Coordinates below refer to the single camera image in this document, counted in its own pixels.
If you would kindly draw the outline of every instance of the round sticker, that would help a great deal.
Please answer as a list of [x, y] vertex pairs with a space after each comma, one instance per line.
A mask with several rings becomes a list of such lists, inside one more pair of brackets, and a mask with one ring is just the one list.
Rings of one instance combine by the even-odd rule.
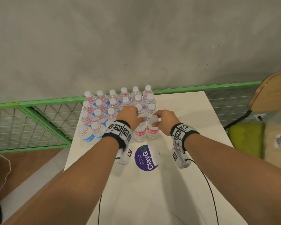
[[155, 166], [152, 162], [149, 145], [143, 145], [139, 147], [134, 155], [136, 165], [144, 170], [144, 171], [151, 171], [158, 167]]

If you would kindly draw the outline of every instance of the concrete wall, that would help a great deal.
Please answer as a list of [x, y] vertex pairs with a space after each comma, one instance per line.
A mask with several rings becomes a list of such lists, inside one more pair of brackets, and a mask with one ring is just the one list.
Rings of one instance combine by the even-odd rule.
[[281, 0], [0, 0], [0, 103], [277, 71]]

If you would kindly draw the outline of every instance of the wristband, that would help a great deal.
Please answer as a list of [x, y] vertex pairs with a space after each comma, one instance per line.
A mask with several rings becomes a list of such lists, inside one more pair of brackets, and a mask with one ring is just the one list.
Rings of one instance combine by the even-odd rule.
[[174, 125], [171, 129], [174, 147], [184, 154], [186, 151], [184, 141], [189, 135], [194, 133], [199, 134], [195, 128], [192, 128], [189, 125], [183, 123]]
[[118, 120], [108, 126], [102, 138], [106, 136], [111, 136], [116, 139], [120, 148], [125, 151], [126, 146], [131, 140], [132, 131], [130, 125], [126, 121]]

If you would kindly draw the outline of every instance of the forearm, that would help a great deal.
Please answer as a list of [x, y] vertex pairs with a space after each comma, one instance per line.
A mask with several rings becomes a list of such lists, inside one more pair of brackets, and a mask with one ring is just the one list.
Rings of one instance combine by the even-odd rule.
[[40, 193], [15, 224], [85, 225], [103, 192], [118, 149], [114, 138], [102, 138]]
[[185, 148], [248, 224], [281, 224], [281, 169], [198, 134]]

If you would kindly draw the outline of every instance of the wooden chair backrest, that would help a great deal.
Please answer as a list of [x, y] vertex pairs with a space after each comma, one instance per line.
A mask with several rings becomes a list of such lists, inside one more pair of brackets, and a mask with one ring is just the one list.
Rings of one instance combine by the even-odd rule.
[[262, 81], [252, 96], [248, 109], [256, 112], [281, 110], [281, 72]]

